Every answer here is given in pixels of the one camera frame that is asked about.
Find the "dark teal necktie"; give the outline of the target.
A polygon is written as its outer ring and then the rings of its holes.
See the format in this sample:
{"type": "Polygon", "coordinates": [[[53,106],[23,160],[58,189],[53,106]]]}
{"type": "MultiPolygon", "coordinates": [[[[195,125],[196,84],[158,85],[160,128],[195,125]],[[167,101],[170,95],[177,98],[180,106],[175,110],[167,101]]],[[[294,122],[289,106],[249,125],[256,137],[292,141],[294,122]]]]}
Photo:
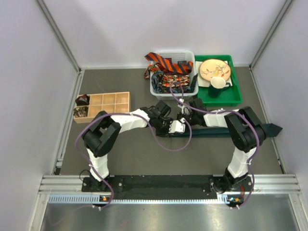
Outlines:
{"type": "MultiPolygon", "coordinates": [[[[268,132],[268,137],[277,137],[282,131],[282,127],[273,123],[264,124],[268,132]]],[[[193,129],[192,138],[229,138],[231,135],[227,128],[205,128],[193,129]]],[[[167,134],[167,137],[189,137],[189,131],[184,133],[167,134]]]]}

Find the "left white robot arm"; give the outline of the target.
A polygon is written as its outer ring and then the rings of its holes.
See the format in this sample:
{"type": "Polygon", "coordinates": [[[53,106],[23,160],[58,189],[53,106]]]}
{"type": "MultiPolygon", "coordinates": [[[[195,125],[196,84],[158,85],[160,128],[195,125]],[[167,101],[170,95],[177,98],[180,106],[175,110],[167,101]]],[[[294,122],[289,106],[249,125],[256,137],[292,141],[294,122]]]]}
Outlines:
{"type": "Polygon", "coordinates": [[[185,125],[181,121],[167,117],[170,110],[166,103],[159,101],[154,106],[141,107],[130,113],[100,111],[81,135],[89,155],[90,185],[99,191],[108,188],[108,154],[120,133],[146,127],[151,128],[155,135],[183,132],[185,125]]]}

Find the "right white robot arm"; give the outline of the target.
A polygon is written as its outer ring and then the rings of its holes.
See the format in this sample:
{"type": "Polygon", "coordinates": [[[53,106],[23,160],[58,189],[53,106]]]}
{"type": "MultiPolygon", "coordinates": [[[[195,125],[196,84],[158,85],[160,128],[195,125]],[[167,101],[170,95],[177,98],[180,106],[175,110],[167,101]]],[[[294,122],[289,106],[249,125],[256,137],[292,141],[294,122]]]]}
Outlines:
{"type": "Polygon", "coordinates": [[[200,99],[195,99],[189,104],[179,99],[178,103],[182,109],[178,117],[185,118],[190,125],[228,130],[235,149],[222,182],[214,182],[213,187],[221,193],[237,190],[247,178],[254,155],[268,137],[265,126],[249,106],[236,110],[207,111],[200,99]]]}

